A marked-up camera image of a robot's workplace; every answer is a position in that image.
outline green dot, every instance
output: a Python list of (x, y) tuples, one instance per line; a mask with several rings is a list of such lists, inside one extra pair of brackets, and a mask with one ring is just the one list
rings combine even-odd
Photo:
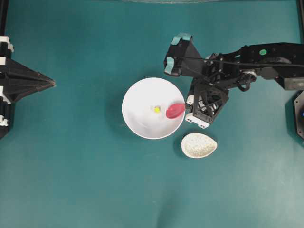
[(265, 49), (260, 50), (260, 55), (264, 56), (267, 54), (267, 51)]

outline black cable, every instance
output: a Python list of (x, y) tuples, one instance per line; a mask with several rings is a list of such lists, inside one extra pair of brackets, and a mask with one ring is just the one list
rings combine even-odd
[(209, 59), (209, 58), (191, 58), (191, 57), (178, 57), (182, 59), (193, 59), (198, 61), (208, 61), (208, 62), (218, 62), (218, 63), (224, 63), (224, 64), (230, 64), (230, 65), (237, 65), (237, 66), (251, 66), (251, 67), (304, 67), (304, 65), (300, 64), (268, 64), (268, 63), (235, 63), (235, 62), (229, 62), (229, 61), (222, 61), (222, 60), (216, 60), (216, 59)]
[(185, 69), (187, 69), (187, 70), (189, 70), (189, 71), (192, 71), (193, 73), (196, 73), (196, 74), (198, 74), (198, 75), (201, 75), (201, 76), (203, 77), (204, 80), (206, 80), (207, 82), (210, 82), (210, 80), (209, 80), (208, 77), (206, 77), (205, 75), (203, 75), (202, 73), (200, 73), (200, 72), (198, 72), (198, 71), (196, 71), (196, 70), (190, 69), (188, 66), (179, 66), (179, 67), (183, 67), (183, 68), (185, 68)]

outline white bowl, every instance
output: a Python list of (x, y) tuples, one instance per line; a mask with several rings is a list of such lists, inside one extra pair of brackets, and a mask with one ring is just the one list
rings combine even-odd
[(181, 141), (181, 149), (190, 158), (203, 158), (218, 147), (216, 141), (200, 133), (187, 134)]
[(124, 95), (123, 119), (142, 138), (165, 138), (178, 129), (185, 116), (184, 112), (175, 119), (166, 117), (168, 107), (174, 103), (185, 103), (178, 88), (165, 79), (149, 77), (136, 82)]

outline red spoon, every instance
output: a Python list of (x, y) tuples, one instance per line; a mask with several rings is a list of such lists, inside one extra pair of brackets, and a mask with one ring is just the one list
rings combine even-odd
[(179, 117), (186, 110), (184, 103), (175, 103), (170, 105), (170, 107), (166, 111), (166, 116), (169, 119), (174, 119)]

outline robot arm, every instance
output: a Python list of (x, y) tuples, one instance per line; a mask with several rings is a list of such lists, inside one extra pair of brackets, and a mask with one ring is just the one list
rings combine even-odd
[(274, 43), (202, 58), (192, 36), (179, 34), (169, 47), (164, 65), (170, 76), (193, 77), (186, 120), (206, 128), (227, 102), (230, 89), (248, 91), (259, 76), (275, 80), (284, 90), (304, 90), (303, 53), (304, 45)]

